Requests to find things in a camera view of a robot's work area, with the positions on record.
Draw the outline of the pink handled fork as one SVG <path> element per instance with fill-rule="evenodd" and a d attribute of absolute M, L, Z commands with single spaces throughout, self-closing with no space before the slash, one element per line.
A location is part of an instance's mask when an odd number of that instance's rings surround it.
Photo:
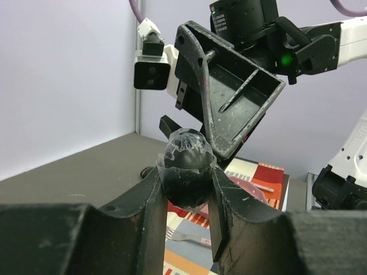
<path fill-rule="evenodd" d="M 211 248 L 211 240 L 207 238 L 201 238 L 193 235 L 184 234 L 170 227 L 166 227 L 166 238 L 172 241 L 189 241 L 200 244 L 201 246 Z"/>

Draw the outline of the pink handled knife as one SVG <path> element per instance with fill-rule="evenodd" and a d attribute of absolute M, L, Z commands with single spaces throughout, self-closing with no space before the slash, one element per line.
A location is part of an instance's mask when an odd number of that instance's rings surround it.
<path fill-rule="evenodd" d="M 275 191 L 274 189 L 272 189 L 272 188 L 270 188 L 270 187 L 262 186 L 262 185 L 257 184 L 257 183 L 253 183 L 253 185 L 254 185 L 255 187 L 257 187 L 258 189 L 263 190 L 263 191 L 266 191 L 266 192 L 269 192 L 269 193 L 273 193 L 273 192 Z"/>

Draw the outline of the pink dotted plate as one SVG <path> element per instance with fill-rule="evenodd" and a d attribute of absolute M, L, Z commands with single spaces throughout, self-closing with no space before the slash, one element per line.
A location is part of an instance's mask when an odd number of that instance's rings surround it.
<path fill-rule="evenodd" d="M 253 197 L 255 197 L 257 200 L 263 202 L 266 205 L 268 204 L 268 199 L 266 198 L 265 194 L 261 191 L 261 189 L 257 188 L 253 183 L 237 178 L 235 176 L 228 176 L 228 178 L 235 184 L 237 184 L 239 187 L 241 187 L 243 190 L 245 190 L 247 193 L 251 194 Z M 208 205 L 205 205 L 200 211 L 199 214 L 202 215 L 204 218 L 209 220 L 209 209 Z"/>

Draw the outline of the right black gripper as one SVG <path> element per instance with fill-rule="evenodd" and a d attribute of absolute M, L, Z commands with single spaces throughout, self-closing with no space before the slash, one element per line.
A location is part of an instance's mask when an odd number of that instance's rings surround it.
<path fill-rule="evenodd" d="M 200 132 L 216 156 L 228 159 L 286 84 L 194 21 L 178 27 L 175 47 L 181 107 L 202 123 Z M 178 140 L 182 127 L 163 115 L 159 129 Z"/>

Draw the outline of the colourful patterned placemat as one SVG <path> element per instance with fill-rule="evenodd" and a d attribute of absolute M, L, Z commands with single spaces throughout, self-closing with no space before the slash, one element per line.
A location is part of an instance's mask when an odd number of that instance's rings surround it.
<path fill-rule="evenodd" d="M 167 224 L 209 238 L 211 248 L 166 241 L 164 274 L 295 274 L 287 216 L 242 190 L 223 171 L 214 179 L 209 220 L 169 206 Z"/>

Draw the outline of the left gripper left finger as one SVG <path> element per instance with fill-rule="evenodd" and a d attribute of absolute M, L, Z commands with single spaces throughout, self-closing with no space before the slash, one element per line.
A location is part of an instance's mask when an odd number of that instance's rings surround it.
<path fill-rule="evenodd" d="M 162 274 L 166 218 L 156 168 L 98 208 L 1 205 L 1 273 Z"/>

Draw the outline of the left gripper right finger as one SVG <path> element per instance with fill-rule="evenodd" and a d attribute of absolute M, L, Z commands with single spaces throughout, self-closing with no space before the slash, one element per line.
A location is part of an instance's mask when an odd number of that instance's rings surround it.
<path fill-rule="evenodd" d="M 365 211 L 282 212 L 212 172 L 213 260 L 220 274 L 365 274 Z"/>

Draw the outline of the black round charging case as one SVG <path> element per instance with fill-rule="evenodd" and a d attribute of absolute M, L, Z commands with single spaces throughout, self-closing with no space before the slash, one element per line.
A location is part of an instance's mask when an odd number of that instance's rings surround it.
<path fill-rule="evenodd" d="M 181 128 L 169 136 L 156 161 L 163 193 L 180 209 L 199 212 L 209 201 L 217 159 L 205 136 Z"/>

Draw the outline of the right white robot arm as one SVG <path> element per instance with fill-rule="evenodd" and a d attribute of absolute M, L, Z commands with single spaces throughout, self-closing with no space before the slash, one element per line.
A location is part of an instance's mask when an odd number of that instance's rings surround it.
<path fill-rule="evenodd" d="M 173 44 L 177 27 L 193 20 L 209 27 L 213 1 L 159 1 L 159 24 Z M 279 15 L 296 26 L 311 26 L 346 19 L 329 1 L 276 1 Z M 198 121 L 175 108 L 175 100 L 160 92 L 158 119 L 169 115 L 181 126 L 199 128 Z M 284 168 L 296 179 L 318 174 L 351 134 L 366 109 L 366 59 L 315 76 L 302 76 L 287 85 L 238 157 Z"/>

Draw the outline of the black oval earbud case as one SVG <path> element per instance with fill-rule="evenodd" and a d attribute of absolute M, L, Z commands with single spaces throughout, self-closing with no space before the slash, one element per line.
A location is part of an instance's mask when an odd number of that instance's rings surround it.
<path fill-rule="evenodd" d="M 140 177 L 142 179 L 144 179 L 146 176 L 148 176 L 148 174 L 151 172 L 151 170 L 153 169 L 153 167 L 146 167 L 144 168 L 141 172 L 140 172 Z"/>

